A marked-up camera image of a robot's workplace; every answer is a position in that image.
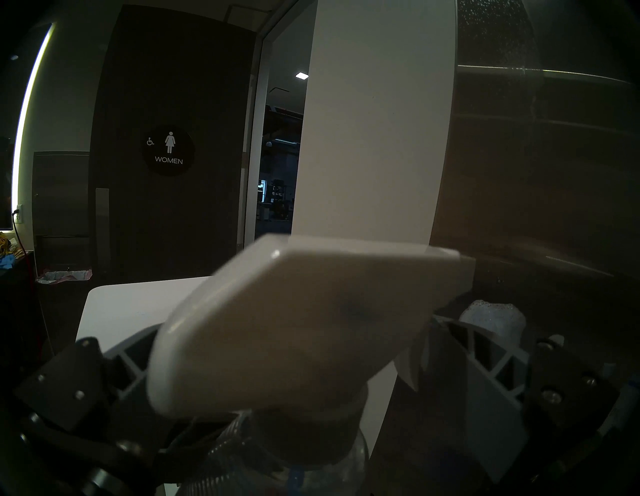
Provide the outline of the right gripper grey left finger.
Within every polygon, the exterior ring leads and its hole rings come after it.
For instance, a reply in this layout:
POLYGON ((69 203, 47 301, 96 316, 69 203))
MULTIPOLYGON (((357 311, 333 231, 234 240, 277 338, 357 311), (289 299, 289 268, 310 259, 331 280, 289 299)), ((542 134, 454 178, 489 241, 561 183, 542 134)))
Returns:
POLYGON ((167 420, 147 397, 147 367, 159 325, 106 352, 79 338, 15 388, 20 427, 52 469, 79 476, 103 469, 124 481, 157 481, 153 464, 167 420))

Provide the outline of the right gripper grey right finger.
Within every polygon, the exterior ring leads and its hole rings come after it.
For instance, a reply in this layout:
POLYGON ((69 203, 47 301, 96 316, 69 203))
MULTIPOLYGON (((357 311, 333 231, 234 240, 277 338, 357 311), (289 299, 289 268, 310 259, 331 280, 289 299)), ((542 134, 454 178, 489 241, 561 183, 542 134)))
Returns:
POLYGON ((434 318, 429 386, 450 394, 466 449, 492 483, 550 483, 597 449, 619 390, 561 344, 532 353, 470 323, 434 318))

